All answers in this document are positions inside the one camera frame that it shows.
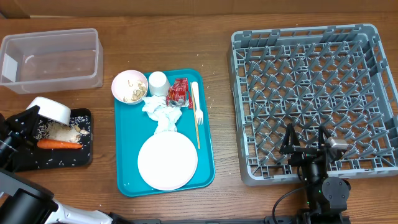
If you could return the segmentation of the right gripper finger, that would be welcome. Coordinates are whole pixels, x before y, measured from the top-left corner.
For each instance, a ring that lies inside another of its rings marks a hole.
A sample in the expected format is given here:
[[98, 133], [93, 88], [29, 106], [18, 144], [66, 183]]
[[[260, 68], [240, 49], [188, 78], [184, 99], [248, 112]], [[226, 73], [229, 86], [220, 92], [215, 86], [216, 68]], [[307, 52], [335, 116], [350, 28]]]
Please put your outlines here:
[[320, 125], [318, 127], [318, 147], [319, 149], [329, 149], [331, 148], [330, 141], [328, 140], [331, 134], [326, 127]]
[[280, 147], [280, 153], [295, 153], [301, 148], [297, 133], [292, 124], [288, 124]]

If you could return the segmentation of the orange carrot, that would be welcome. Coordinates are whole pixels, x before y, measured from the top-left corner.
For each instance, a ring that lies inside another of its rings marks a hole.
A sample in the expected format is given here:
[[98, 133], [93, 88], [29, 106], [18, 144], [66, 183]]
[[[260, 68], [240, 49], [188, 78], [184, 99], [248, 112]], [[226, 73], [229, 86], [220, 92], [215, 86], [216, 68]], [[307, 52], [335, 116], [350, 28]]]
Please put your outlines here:
[[41, 139], [37, 142], [37, 147], [41, 149], [81, 149], [83, 146], [74, 142]]

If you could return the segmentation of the white bowl with rice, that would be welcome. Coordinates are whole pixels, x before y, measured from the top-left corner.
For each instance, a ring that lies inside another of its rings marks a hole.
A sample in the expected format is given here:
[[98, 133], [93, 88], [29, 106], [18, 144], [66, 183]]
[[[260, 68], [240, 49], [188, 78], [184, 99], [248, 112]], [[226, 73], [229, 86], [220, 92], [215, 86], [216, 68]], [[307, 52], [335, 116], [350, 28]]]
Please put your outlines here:
[[71, 116], [71, 109], [69, 107], [41, 96], [36, 97], [26, 109], [28, 110], [34, 106], [40, 108], [39, 115], [44, 118], [69, 125]]

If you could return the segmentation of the pile of rice and nuts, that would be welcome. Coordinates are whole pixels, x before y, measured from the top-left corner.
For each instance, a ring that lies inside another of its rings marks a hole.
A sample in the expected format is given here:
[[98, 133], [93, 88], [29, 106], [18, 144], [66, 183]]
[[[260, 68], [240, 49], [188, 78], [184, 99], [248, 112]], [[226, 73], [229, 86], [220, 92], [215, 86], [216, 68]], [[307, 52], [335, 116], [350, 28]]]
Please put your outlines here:
[[51, 139], [56, 141], [66, 141], [79, 143], [82, 136], [88, 135], [90, 132], [80, 129], [77, 125], [67, 126], [64, 124], [50, 122], [39, 127], [36, 139]]

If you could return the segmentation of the pink bowl with nuts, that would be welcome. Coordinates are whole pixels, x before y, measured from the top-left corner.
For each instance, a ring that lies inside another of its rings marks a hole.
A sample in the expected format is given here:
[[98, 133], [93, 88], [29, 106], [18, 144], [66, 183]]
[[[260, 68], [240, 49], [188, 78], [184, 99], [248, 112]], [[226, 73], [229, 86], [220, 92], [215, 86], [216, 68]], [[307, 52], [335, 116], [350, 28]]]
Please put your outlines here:
[[149, 83], [145, 75], [137, 70], [125, 70], [113, 80], [111, 91], [121, 103], [136, 105], [147, 96]]

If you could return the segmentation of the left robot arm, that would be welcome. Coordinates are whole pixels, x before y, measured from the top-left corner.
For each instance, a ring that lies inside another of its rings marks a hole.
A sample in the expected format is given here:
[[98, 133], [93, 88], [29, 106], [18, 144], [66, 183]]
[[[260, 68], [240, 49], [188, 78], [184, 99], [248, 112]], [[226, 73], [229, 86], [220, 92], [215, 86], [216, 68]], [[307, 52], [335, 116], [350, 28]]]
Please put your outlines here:
[[39, 124], [39, 106], [33, 106], [8, 119], [1, 117], [1, 193], [7, 199], [1, 205], [1, 224], [120, 224], [128, 220], [101, 211], [86, 211], [61, 204], [54, 194], [23, 179], [6, 168], [11, 157], [21, 149], [34, 149], [34, 132]]

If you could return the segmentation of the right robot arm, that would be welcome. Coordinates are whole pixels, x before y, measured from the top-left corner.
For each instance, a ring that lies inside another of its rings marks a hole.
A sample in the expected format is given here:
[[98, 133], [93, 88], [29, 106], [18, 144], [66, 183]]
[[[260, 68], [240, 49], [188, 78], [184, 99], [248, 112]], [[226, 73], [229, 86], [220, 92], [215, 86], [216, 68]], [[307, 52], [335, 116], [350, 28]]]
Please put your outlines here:
[[344, 217], [342, 213], [347, 209], [350, 183], [339, 177], [328, 175], [330, 163], [340, 160], [347, 149], [348, 143], [343, 139], [334, 138], [324, 126], [318, 127], [318, 147], [301, 147], [294, 126], [289, 124], [280, 153], [290, 155], [288, 165], [297, 168], [297, 175], [303, 186], [281, 196], [274, 204], [272, 211], [276, 210], [284, 198], [304, 190], [308, 208], [300, 209], [296, 216], [289, 219], [289, 222], [296, 224], [349, 223], [349, 217]]

